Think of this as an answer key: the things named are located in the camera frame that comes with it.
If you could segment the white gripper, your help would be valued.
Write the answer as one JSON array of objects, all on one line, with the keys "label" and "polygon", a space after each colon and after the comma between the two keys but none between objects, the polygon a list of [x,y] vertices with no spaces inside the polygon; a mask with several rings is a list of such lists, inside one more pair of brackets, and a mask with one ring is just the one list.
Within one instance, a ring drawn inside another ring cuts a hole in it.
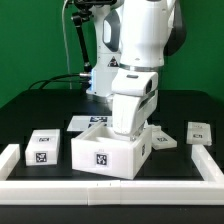
[{"label": "white gripper", "polygon": [[112,121],[115,133],[133,136],[154,112],[158,73],[119,70],[112,82]]}]

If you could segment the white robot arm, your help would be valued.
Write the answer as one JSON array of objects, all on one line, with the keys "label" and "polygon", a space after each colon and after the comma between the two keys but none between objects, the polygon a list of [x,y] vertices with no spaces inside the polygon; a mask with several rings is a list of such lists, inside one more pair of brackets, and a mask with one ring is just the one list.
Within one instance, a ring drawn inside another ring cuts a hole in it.
[{"label": "white robot arm", "polygon": [[164,57],[185,41],[180,0],[96,0],[90,11],[97,62],[87,93],[111,101],[113,131],[133,136],[157,106]]}]

